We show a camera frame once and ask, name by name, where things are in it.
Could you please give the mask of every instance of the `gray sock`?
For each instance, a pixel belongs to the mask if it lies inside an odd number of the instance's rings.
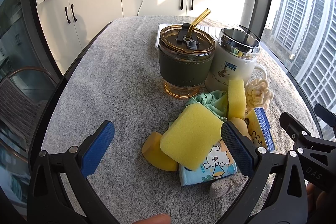
[[[217,179],[211,183],[209,196],[210,198],[215,199],[233,191],[239,193],[247,180],[248,177],[244,176],[242,173],[235,173],[228,177]]]

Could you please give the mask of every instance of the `blue packet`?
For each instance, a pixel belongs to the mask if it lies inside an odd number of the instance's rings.
[[[277,149],[274,137],[271,132],[271,126],[266,113],[262,107],[253,108],[245,117],[247,131],[252,138],[252,142],[266,148],[269,152]]]
[[[237,172],[237,166],[223,140],[216,143],[196,171],[179,165],[182,186],[227,177]]]

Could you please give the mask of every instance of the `white mug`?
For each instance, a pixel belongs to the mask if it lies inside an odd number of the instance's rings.
[[[254,69],[261,70],[263,78],[267,79],[266,69],[257,64],[256,56],[259,50],[260,44],[255,37],[237,29],[222,29],[205,80],[208,91],[227,92],[229,79],[243,79],[246,85]]]

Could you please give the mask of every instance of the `yellow sponge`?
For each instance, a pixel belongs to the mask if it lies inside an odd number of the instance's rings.
[[[243,80],[229,80],[227,118],[244,119],[246,97]]]
[[[142,147],[142,154],[150,164],[156,168],[165,171],[176,171],[177,162],[160,149],[160,139],[162,135],[158,132],[153,132],[149,135]]]
[[[196,170],[221,139],[222,124],[200,103],[191,104],[162,135],[161,150],[186,168]]]

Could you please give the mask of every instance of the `chair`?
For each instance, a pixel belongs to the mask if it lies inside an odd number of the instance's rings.
[[[36,70],[47,74],[57,84],[53,75],[44,68],[26,66],[9,75],[0,82],[0,119],[16,135],[25,141],[28,153],[35,129],[47,101],[34,103],[11,80],[15,74],[24,70]]]

